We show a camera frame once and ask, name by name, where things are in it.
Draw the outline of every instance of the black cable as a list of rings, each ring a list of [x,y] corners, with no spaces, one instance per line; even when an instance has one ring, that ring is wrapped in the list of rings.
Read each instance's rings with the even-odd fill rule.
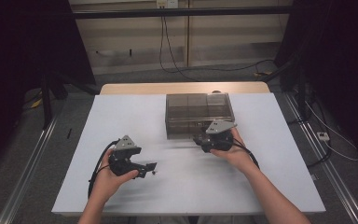
[[[280,2],[279,0],[277,0],[277,7],[280,6]],[[278,21],[279,21],[279,25],[281,27],[281,33],[284,35],[284,31],[283,31],[283,28],[282,28],[282,22],[281,22],[281,14],[278,14]]]
[[[246,151],[246,153],[249,154],[249,156],[251,157],[253,163],[257,166],[258,169],[260,169],[260,166],[258,165],[258,161],[257,159],[255,158],[255,155],[252,153],[251,150],[249,150],[246,146],[243,145],[243,143],[241,143],[240,141],[238,141],[237,139],[233,138],[234,141],[236,141],[237,143],[233,143],[233,142],[228,142],[228,141],[219,141],[221,143],[226,143],[226,144],[231,144],[232,146],[235,146],[235,147],[239,147],[239,148],[242,148],[243,150]]]
[[[91,195],[92,188],[94,187],[95,179],[97,178],[97,174],[98,174],[103,168],[109,166],[109,165],[106,165],[106,166],[102,167],[101,169],[99,169],[100,163],[101,163],[101,161],[103,160],[104,154],[106,153],[107,149],[109,149],[112,145],[117,144],[118,141],[120,141],[120,139],[118,139],[117,141],[113,141],[113,142],[111,142],[109,145],[107,145],[107,147],[106,147],[105,150],[103,151],[103,154],[101,154],[100,159],[98,159],[98,162],[97,162],[97,164],[95,165],[95,168],[94,168],[94,172],[92,172],[91,179],[89,180],[89,193],[88,193],[88,197],[90,197],[90,195]]]
[[[325,118],[325,116],[324,116],[324,111],[322,110],[322,107],[321,107],[321,105],[319,104],[319,102],[316,100],[316,98],[315,98],[315,102],[316,102],[316,105],[319,107],[319,110],[320,110],[321,113],[322,113],[322,120],[323,120],[324,123],[326,124],[327,122],[326,122],[326,118]],[[321,129],[322,129],[324,132],[326,132],[328,136],[330,136],[330,131],[329,131],[328,129],[325,129],[325,130],[324,130],[324,127],[322,126],[321,122],[320,122],[319,120],[318,120],[318,122],[319,122],[319,125],[320,125]],[[333,153],[333,150],[331,149],[331,147],[332,147],[332,146],[331,146],[331,140],[328,140],[328,141],[326,142],[326,144],[328,145],[328,148],[327,148],[327,151],[326,151],[326,153],[324,154],[324,156],[321,157],[318,161],[316,161],[316,162],[314,162],[314,163],[312,163],[312,164],[307,165],[307,168],[313,167],[313,166],[315,166],[315,165],[317,165],[317,164],[319,164],[319,163],[321,163],[321,162],[324,162],[324,161],[327,161],[328,159],[330,159],[331,154]]]
[[[298,101],[298,92],[295,94],[294,97]],[[316,96],[315,96],[314,91],[307,98],[308,98],[308,102],[309,102],[308,105],[309,105],[310,108],[312,108],[313,104],[315,104],[315,102],[316,102]],[[307,113],[308,113],[308,115],[306,115],[305,118],[299,117],[299,118],[294,119],[292,121],[286,121],[287,125],[292,125],[292,124],[296,124],[296,123],[302,123],[302,122],[306,122],[306,121],[310,120],[310,118],[312,117],[312,112],[308,109],[308,111],[306,111],[306,114]]]
[[[260,77],[260,74],[258,73],[257,64],[255,65],[255,73],[257,74],[257,76],[255,77],[255,81],[258,81],[258,78]]]
[[[199,80],[196,80],[194,78],[191,78],[191,77],[187,77],[185,76],[182,71],[178,68],[178,66],[176,65],[176,61],[175,59],[173,58],[173,53],[172,53],[172,48],[171,48],[171,42],[170,42],[170,39],[168,37],[168,28],[167,28],[167,21],[165,20],[165,17],[161,17],[161,25],[162,25],[162,29],[161,29],[161,45],[160,45],[160,48],[159,48],[159,65],[161,66],[162,70],[166,71],[166,72],[169,72],[168,70],[166,70],[163,66],[162,66],[162,62],[161,62],[161,49],[162,49],[162,41],[163,41],[163,36],[164,36],[164,24],[165,24],[165,35],[167,36],[167,41],[168,41],[168,46],[169,46],[169,49],[170,49],[170,54],[171,54],[171,57],[172,57],[172,61],[173,61],[173,65],[175,66],[177,72],[180,73],[180,75],[182,75],[182,77],[185,77],[187,79],[190,79],[192,81],[197,81],[199,82]]]
[[[186,77],[185,75],[182,74],[182,72],[185,72],[185,71],[197,71],[197,70],[210,70],[210,71],[221,71],[221,72],[233,72],[233,71],[240,71],[240,70],[244,70],[244,69],[248,69],[250,67],[253,67],[255,66],[256,67],[256,70],[257,70],[257,66],[261,63],[264,63],[264,62],[273,62],[274,60],[272,59],[266,59],[266,60],[261,60],[257,63],[253,63],[251,65],[247,65],[247,66],[244,66],[244,67],[239,67],[239,68],[230,68],[230,69],[222,69],[222,68],[186,68],[186,69],[179,69],[177,66],[176,66],[176,63],[175,63],[175,59],[173,58],[173,54],[172,54],[172,48],[171,48],[171,43],[170,43],[170,39],[169,39],[169,35],[168,35],[168,32],[167,32],[167,22],[165,20],[165,17],[161,17],[161,42],[160,42],[160,47],[159,47],[159,65],[161,67],[162,70],[164,70],[165,72],[167,73],[180,73],[183,77],[185,78],[189,78],[191,80],[195,80],[195,81],[198,81],[196,79],[193,79],[191,77]],[[173,60],[173,64],[176,68],[176,71],[169,71],[167,70],[166,68],[164,68],[164,66],[162,65],[162,60],[161,60],[161,54],[162,54],[162,43],[163,43],[163,39],[164,39],[164,24],[165,24],[165,35],[167,37],[167,41],[168,41],[168,45],[169,45],[169,49],[170,49],[170,53],[171,53],[171,57],[172,57],[172,60]]]

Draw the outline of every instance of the black device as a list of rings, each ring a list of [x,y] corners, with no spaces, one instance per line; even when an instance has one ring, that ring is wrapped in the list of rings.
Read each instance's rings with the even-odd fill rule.
[[[255,165],[260,168],[255,155],[233,137],[231,128],[236,126],[237,124],[234,122],[216,119],[204,130],[204,134],[195,135],[193,141],[197,146],[201,146],[204,152],[210,152],[211,149],[229,151],[233,146],[240,147],[249,154]]]
[[[111,146],[116,146],[114,152],[112,155],[109,156],[109,164],[100,167],[100,163],[103,159],[103,155],[106,153],[107,149],[109,149]],[[109,166],[109,168],[112,170],[112,172],[115,175],[124,175],[132,170],[137,170],[139,174],[136,177],[145,178],[146,173],[150,171],[154,171],[157,163],[148,163],[147,165],[141,165],[137,163],[133,163],[130,160],[130,157],[135,154],[141,153],[142,148],[137,147],[135,143],[129,138],[128,135],[124,135],[121,139],[118,139],[117,141],[113,141],[103,151],[100,159],[97,162],[97,165],[95,166],[94,172],[92,173],[91,179],[89,180],[89,197],[92,192],[92,188],[94,186],[95,179],[97,178],[98,173],[103,169]]]
[[[129,171],[137,170],[139,174],[136,177],[145,178],[147,172],[155,170],[157,163],[141,165],[131,162],[131,156],[141,153],[141,150],[142,148],[137,147],[127,135],[121,138],[109,157],[109,166],[112,172],[115,175],[124,175]]]

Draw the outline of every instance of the tabletop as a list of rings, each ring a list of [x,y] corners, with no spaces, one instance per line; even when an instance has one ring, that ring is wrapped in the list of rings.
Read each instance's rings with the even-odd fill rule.
[[[113,93],[120,88],[124,94]],[[263,173],[301,211],[325,211],[268,87],[264,83],[219,82],[105,85],[89,112],[53,213],[64,216],[82,213],[87,202],[88,180],[102,150],[125,134],[142,147],[141,154],[132,156],[131,160],[140,164],[157,162],[157,173],[123,185],[106,203],[105,215],[255,215],[263,212],[249,182],[226,161],[204,153],[190,139],[166,138],[164,89],[169,93],[228,92],[237,129]]]

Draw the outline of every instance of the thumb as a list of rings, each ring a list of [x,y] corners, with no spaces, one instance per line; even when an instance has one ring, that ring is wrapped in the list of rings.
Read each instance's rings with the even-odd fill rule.
[[[222,151],[222,150],[211,149],[210,152],[211,152],[212,154],[214,154],[216,157],[225,158],[225,152]]]
[[[139,172],[137,170],[132,170],[129,171],[128,173],[121,175],[120,178],[120,183],[125,183],[133,178],[135,178],[137,175],[139,174]]]

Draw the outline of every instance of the cable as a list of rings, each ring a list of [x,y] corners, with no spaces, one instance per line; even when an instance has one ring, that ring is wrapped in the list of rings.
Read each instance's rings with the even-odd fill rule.
[[[107,145],[106,148],[103,150],[103,153],[101,154],[100,159],[98,159],[98,162],[97,162],[97,164],[95,165],[95,168],[94,168],[94,172],[92,172],[91,179],[89,180],[89,193],[88,193],[88,197],[90,197],[90,195],[91,195],[92,188],[94,187],[95,179],[97,178],[97,174],[98,174],[103,168],[109,166],[109,165],[107,165],[107,166],[104,166],[104,167],[102,167],[101,169],[99,169],[100,163],[101,163],[101,161],[103,160],[104,154],[106,153],[107,149],[109,149],[112,145],[117,144],[119,140],[120,140],[120,139],[118,139],[117,141],[113,141],[113,142],[111,142],[109,145]]]
[[[249,156],[251,157],[252,161],[255,163],[255,165],[257,166],[258,169],[260,169],[260,166],[258,165],[258,161],[257,159],[255,158],[255,155],[252,153],[251,150],[249,150],[243,143],[241,143],[239,140],[233,138],[233,140],[237,143],[231,143],[231,142],[228,142],[228,141],[220,141],[222,143],[226,143],[226,144],[231,144],[232,146],[235,146],[235,147],[239,147],[239,148],[242,148],[243,150],[245,150]]]
[[[312,104],[312,105],[313,105],[314,103],[317,103],[317,105],[319,106],[319,108],[320,108],[320,110],[321,110],[321,112],[322,112],[322,116],[323,116],[323,119],[324,119],[324,123],[326,123],[325,117],[324,117],[324,112],[322,111],[322,107],[319,105],[318,101],[316,100],[315,95],[312,94],[311,97],[309,97],[309,99],[311,100],[311,104]],[[294,121],[288,121],[287,124],[290,125],[290,124],[293,124],[293,123],[306,122],[307,120],[310,119],[310,116],[311,116],[311,115],[312,115],[312,113],[309,113],[309,115],[308,115],[305,119],[299,118],[299,119],[296,119],[296,120],[294,120]],[[322,162],[324,162],[324,161],[327,161],[328,159],[330,159],[331,154],[332,154],[332,150],[331,150],[330,148],[328,148],[327,151],[326,151],[326,153],[325,153],[318,161],[316,161],[316,162],[314,162],[314,163],[311,163],[311,164],[308,164],[308,165],[307,165],[307,168],[311,168],[311,167],[313,167],[313,166],[315,166],[315,165],[317,165],[317,164],[319,164],[319,163],[322,163]]]
[[[316,119],[318,119],[327,129],[329,129],[330,131],[332,131],[333,133],[335,133],[336,135],[338,135],[339,137],[341,137],[342,139],[344,139],[348,144],[350,144],[352,147],[354,147],[356,150],[356,146],[350,142],[348,139],[346,139],[345,137],[343,137],[341,134],[337,133],[336,131],[334,131],[332,128],[330,128],[327,124],[325,124],[317,115],[316,113],[310,108],[310,112],[312,112],[312,114],[316,117]]]
[[[331,150],[333,150],[334,152],[336,152],[336,153],[337,153],[338,155],[340,155],[341,157],[344,157],[344,158],[346,158],[346,159],[348,159],[348,160],[350,160],[350,161],[358,161],[358,158],[354,159],[354,158],[345,156],[344,154],[341,154],[341,153],[337,152],[335,149],[333,149],[332,147],[330,147],[329,145],[327,145],[327,142],[326,142],[326,141],[324,141],[324,143],[326,144],[326,146],[327,146],[328,148],[330,148]]]
[[[280,6],[280,2],[279,2],[279,0],[277,0],[277,7],[279,7],[279,6]],[[281,33],[282,33],[282,35],[284,35],[284,31],[282,28],[282,22],[281,22],[281,14],[278,14],[278,21],[279,21],[279,25],[281,27]]]
[[[186,68],[186,69],[179,69],[177,66],[176,66],[176,62],[175,62],[175,59],[173,58],[173,54],[172,54],[172,48],[171,48],[171,42],[170,42],[170,39],[169,39],[169,35],[168,35],[168,32],[167,32],[167,22],[165,20],[165,17],[161,17],[161,41],[160,41],[160,47],[159,47],[159,65],[161,67],[162,70],[164,70],[165,72],[167,73],[181,73],[181,75],[183,77],[186,77],[185,75],[182,74],[182,72],[185,72],[185,71],[197,71],[197,70],[210,70],[210,71],[221,71],[221,72],[233,72],[233,71],[240,71],[240,70],[244,70],[244,69],[247,69],[247,68],[251,68],[251,67],[256,67],[256,70],[257,69],[257,66],[261,63],[264,63],[264,62],[273,62],[274,60],[272,59],[266,59],[266,60],[262,60],[262,61],[259,61],[257,63],[253,63],[251,65],[247,65],[247,66],[244,66],[244,67],[239,67],[239,68],[230,68],[230,69],[222,69],[222,68]],[[162,43],[163,43],[163,39],[164,39],[164,24],[165,24],[165,35],[166,35],[166,38],[167,38],[167,42],[168,42],[168,46],[169,46],[169,49],[170,49],[170,54],[171,54],[171,57],[172,57],[172,61],[173,61],[173,64],[176,68],[176,71],[169,71],[167,70],[166,68],[164,68],[164,66],[162,65],[162,60],[161,60],[161,54],[162,54]]]
[[[175,59],[173,58],[173,54],[172,54],[172,48],[171,48],[171,42],[170,42],[170,39],[168,38],[168,28],[167,28],[167,21],[165,20],[165,17],[161,17],[161,23],[162,23],[162,29],[161,29],[161,45],[160,45],[160,48],[159,48],[159,64],[161,65],[161,68],[168,72],[163,66],[162,66],[162,62],[161,62],[161,49],[162,49],[162,40],[163,40],[163,36],[164,36],[164,24],[165,24],[165,35],[167,36],[167,42],[168,42],[168,46],[170,47],[170,54],[171,54],[171,57],[172,57],[172,61],[173,61],[173,65],[175,66],[176,70],[180,73],[180,75],[182,75],[182,77],[185,77],[187,79],[190,79],[192,81],[197,81],[199,82],[199,80],[196,80],[194,78],[191,78],[191,77],[187,77],[185,76],[181,70],[179,70],[178,66],[176,65],[176,61]]]

